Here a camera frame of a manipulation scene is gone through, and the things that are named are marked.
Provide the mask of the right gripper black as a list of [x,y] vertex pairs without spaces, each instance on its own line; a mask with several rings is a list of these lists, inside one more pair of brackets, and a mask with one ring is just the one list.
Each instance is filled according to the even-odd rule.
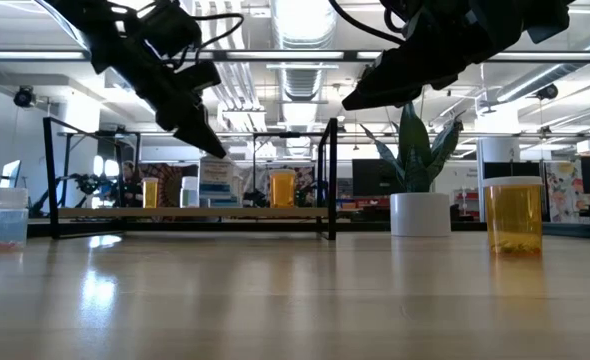
[[[342,100],[345,110],[403,107],[429,85],[443,89],[469,65],[501,52],[503,36],[490,24],[486,1],[384,1],[389,30],[401,34],[375,66],[366,65],[354,90]],[[374,71],[374,88],[361,83]]]

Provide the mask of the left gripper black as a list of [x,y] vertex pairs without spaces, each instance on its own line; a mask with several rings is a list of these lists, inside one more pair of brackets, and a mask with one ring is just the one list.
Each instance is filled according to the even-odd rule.
[[202,48],[198,20],[178,4],[150,4],[138,11],[121,4],[89,6],[89,50],[98,73],[113,68],[154,111],[156,123],[176,139],[224,158],[208,124],[205,89],[221,77],[212,61],[186,57]]

